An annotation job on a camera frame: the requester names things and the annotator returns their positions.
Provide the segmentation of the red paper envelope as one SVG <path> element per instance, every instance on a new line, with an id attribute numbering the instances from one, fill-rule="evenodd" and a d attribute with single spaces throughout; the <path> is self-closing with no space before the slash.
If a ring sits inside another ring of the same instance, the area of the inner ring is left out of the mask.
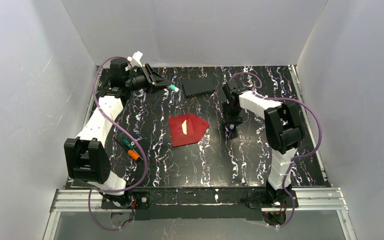
<path id="1" fill-rule="evenodd" d="M 182 122 L 187 119 L 187 135 L 182 133 Z M 168 119 L 173 147 L 198 143 L 206 133 L 209 122 L 195 114 L 183 114 Z"/>

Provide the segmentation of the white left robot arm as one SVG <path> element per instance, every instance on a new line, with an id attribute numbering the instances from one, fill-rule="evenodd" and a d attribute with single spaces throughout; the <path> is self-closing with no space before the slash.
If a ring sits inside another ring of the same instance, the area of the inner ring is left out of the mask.
<path id="1" fill-rule="evenodd" d="M 93 186 L 103 195 L 120 198 L 126 191 L 137 187 L 145 174 L 132 186 L 111 169 L 110 158 L 105 150 L 107 137 L 113 127 L 123 132 L 137 146 L 141 158 L 146 160 L 145 152 L 138 141 L 122 128 L 116 120 L 123 112 L 135 91 L 155 94 L 170 89 L 172 82 L 154 71 L 149 64 L 133 64 L 132 58 L 110 57 L 104 61 L 109 64 L 107 75 L 101 80 L 101 92 L 97 93 L 97 83 L 102 76 L 101 64 L 92 83 L 92 97 L 95 110 L 85 126 L 74 138 L 67 138 L 63 148 L 68 175 Z"/>

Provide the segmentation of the aluminium front rail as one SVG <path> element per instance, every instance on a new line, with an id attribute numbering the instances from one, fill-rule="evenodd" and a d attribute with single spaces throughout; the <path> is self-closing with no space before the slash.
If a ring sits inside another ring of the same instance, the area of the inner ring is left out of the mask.
<path id="1" fill-rule="evenodd" d="M 261 187 L 150 187 L 136 188 L 131 199 L 122 206 L 88 189 L 58 190 L 51 205 L 53 212 L 128 212 L 131 209 L 148 210 L 151 207 L 183 206 L 237 206 L 245 205 L 262 211 L 292 210 L 292 201 L 297 211 L 334 210 L 347 211 L 346 200 L 340 188 L 298 187 L 292 190 L 293 197 L 269 203 Z"/>

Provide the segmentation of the black flat box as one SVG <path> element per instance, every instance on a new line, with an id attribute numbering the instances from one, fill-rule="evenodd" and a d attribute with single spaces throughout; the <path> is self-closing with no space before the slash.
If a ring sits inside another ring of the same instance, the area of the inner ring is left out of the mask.
<path id="1" fill-rule="evenodd" d="M 216 90 L 215 82 L 210 78 L 196 78 L 182 83 L 183 93 L 187 98 L 212 94 Z"/>

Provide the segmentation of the peach lined letter paper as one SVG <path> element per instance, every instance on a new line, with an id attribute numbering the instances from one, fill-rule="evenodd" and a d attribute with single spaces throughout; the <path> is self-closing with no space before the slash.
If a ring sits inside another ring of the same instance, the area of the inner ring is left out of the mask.
<path id="1" fill-rule="evenodd" d="M 181 124 L 181 130 L 184 135 L 188 134 L 187 119 L 185 119 Z"/>

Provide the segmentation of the orange green screwdriver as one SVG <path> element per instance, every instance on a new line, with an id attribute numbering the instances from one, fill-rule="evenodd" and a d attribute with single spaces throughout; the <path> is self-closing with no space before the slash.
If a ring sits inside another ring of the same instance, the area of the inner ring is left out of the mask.
<path id="1" fill-rule="evenodd" d="M 130 158 L 136 162 L 142 161 L 142 157 L 136 152 L 135 146 L 126 136 L 114 137 L 113 140 L 122 147 L 122 149 L 129 155 Z"/>

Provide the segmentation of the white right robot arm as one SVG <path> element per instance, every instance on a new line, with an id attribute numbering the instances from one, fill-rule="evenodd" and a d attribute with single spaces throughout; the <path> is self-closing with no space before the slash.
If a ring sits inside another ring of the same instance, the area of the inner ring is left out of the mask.
<path id="1" fill-rule="evenodd" d="M 244 122 L 245 111 L 263 118 L 268 145 L 272 149 L 272 162 L 265 185 L 264 204 L 283 203 L 291 190 L 290 167 L 298 147 L 305 137 L 299 106 L 281 103 L 263 97 L 236 81 L 222 88 L 226 100 L 223 104 L 223 120 L 229 130 L 235 130 Z"/>

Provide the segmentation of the white green glue stick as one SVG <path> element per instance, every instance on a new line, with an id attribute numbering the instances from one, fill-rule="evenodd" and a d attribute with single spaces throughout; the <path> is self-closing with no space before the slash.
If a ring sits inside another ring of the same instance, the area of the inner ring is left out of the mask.
<path id="1" fill-rule="evenodd" d="M 175 92 L 175 93 L 179 92 L 179 90 L 180 90 L 180 89 L 179 89 L 177 86 L 175 86 L 174 84 L 170 84 L 170 85 L 168 85 L 167 88 L 170 89 L 171 91 Z"/>

